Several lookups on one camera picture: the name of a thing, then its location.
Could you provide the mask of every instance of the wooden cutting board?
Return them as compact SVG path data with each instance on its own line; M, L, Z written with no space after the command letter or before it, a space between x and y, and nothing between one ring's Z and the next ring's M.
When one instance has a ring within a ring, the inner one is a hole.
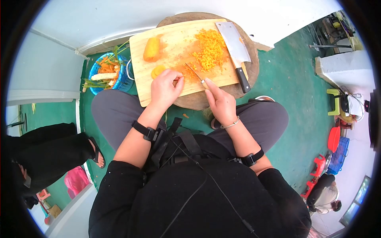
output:
M195 51L200 51L199 41L194 35L198 34L201 29L214 29L218 31L215 24L215 22L218 21L226 20L207 19L180 22L148 30L130 38L132 67L142 107L146 107L151 101L151 82L153 81L151 72L156 66L161 64L166 68L185 72L183 65L193 62L197 67L196 72L201 78L209 78L219 87L239 83L227 49L224 50L223 55L226 57L227 62L223 64L222 71L219 66L216 66L210 72L201 72L201 66L198 65L195 58L190 55ZM162 56L156 62L146 62L143 59L144 49L148 39L151 37L160 37L163 48ZM184 89L180 96L204 91L200 80L196 76L187 74L184 79Z

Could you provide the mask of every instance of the wrist strap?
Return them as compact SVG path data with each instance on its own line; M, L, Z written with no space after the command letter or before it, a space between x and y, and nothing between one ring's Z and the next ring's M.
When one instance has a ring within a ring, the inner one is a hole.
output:
M145 127L143 126L142 124L140 124L138 121L133 121L131 123L131 126L133 128L135 128L135 130L139 131L140 133L142 133L144 135L144 139L145 140L148 140L148 141L153 141L154 140L154 137L155 137L155 134L156 134L156 130L151 128L151 127Z
M229 126L220 126L221 129L226 129L228 127L231 127L231 126L234 126L235 124L237 124L239 122L239 116L237 116L237 121L233 122L233 124L229 125Z
M260 158L262 158L264 156L262 146L260 146L260 147L261 147L261 150L258 151L257 153L255 153L255 155L253 155L253 153L251 153L245 157L240 158L242 163L248 167L255 165L257 163L257 160L259 160Z

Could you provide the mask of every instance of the cleaver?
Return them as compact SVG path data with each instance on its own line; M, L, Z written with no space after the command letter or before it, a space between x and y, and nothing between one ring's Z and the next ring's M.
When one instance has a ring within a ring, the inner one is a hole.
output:
M242 70L241 63L245 61L251 62L251 59L246 46L242 41L241 35L238 33L237 28L232 22L216 22L216 26L224 38L227 49L229 50L242 91L243 93L247 93L251 90L251 87Z

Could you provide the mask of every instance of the green plastic stool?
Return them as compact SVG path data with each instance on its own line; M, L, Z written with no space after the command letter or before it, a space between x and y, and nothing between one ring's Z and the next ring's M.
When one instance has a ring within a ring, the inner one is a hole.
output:
M340 95L340 92L337 89L327 89L327 93L332 94L333 96ZM340 99L338 97L335 98L335 110L332 112L328 112L328 116L336 115L340 115Z

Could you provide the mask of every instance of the hand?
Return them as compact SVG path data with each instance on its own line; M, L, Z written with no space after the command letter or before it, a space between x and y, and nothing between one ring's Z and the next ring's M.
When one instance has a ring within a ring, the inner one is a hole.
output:
M164 113L179 97L184 88L182 73L166 69L151 83L151 103Z
M26 173L26 169L24 169L24 167L23 167L22 165L20 165L20 164L19 164L19 167L20 167L20 169L21 169L22 175L24 176L24 179L26 179L26 176L28 175L28 174Z
M210 79L205 79L210 90L205 89L210 108L214 117L222 126L229 126L237 121L235 112L235 98L224 90L220 89Z

